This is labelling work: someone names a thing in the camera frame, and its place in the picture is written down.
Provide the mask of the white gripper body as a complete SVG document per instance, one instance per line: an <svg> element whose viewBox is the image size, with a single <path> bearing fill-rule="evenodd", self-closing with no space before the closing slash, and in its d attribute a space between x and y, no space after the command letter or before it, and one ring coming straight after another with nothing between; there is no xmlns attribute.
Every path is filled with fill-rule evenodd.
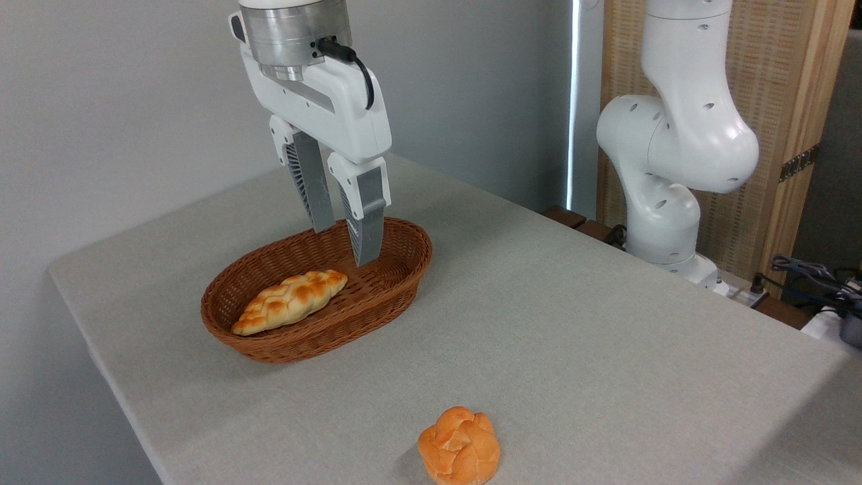
<svg viewBox="0 0 862 485"><path fill-rule="evenodd" d="M265 76L247 45L240 45L253 92L262 107L355 164L370 162L392 145L382 90L374 73L372 108L360 69L328 58L302 68L302 80Z"/></svg>

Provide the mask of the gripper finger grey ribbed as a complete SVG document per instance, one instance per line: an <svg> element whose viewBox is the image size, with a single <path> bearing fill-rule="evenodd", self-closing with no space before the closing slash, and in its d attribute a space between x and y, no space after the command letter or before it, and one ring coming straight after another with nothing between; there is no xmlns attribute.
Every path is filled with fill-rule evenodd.
<svg viewBox="0 0 862 485"><path fill-rule="evenodd" d="M379 257L383 244L384 211L391 205L385 160L354 164L331 153L327 166L339 184L355 264L362 267Z"/></svg>
<svg viewBox="0 0 862 485"><path fill-rule="evenodd" d="M329 229L335 224L335 215L319 141L276 115L271 116L269 128L278 160L290 170L314 231Z"/></svg>

